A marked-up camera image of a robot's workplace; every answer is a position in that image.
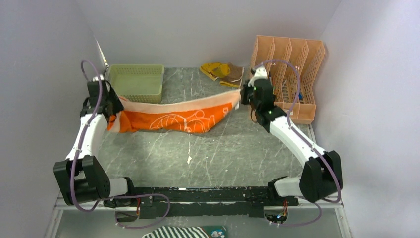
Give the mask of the orange white patterned towel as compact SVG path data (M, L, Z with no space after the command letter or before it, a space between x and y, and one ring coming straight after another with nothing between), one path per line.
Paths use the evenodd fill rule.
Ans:
M131 102L120 97L124 109L110 117L110 132L138 130L175 130L186 133L206 133L239 107L240 90L173 104Z

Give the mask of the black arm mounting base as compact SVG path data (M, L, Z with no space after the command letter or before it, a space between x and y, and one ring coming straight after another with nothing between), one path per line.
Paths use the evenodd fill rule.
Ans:
M297 206L293 196L280 197L267 186L133 187L122 199L105 201L119 211L140 207L140 218L247 215L262 218L267 207Z

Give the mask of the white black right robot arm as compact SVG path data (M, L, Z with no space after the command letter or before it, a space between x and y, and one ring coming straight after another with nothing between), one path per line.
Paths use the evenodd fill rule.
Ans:
M298 159L299 177L281 177L268 184L267 199L280 205L287 196L314 203L327 201L336 193L338 203L343 188L341 158L336 151L326 151L301 133L290 115L274 103L273 86L267 79L247 80L241 89L241 103L250 105L256 122L278 138Z

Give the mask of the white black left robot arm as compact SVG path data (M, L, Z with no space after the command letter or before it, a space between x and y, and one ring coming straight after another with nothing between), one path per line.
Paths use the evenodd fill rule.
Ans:
M131 206L137 200L132 180L109 178L97 159L108 123L114 122L124 107L108 81L90 81L87 88L89 96L80 111L76 141L66 159L55 163L55 179L69 206L74 204L73 197L81 204L116 196L124 206Z

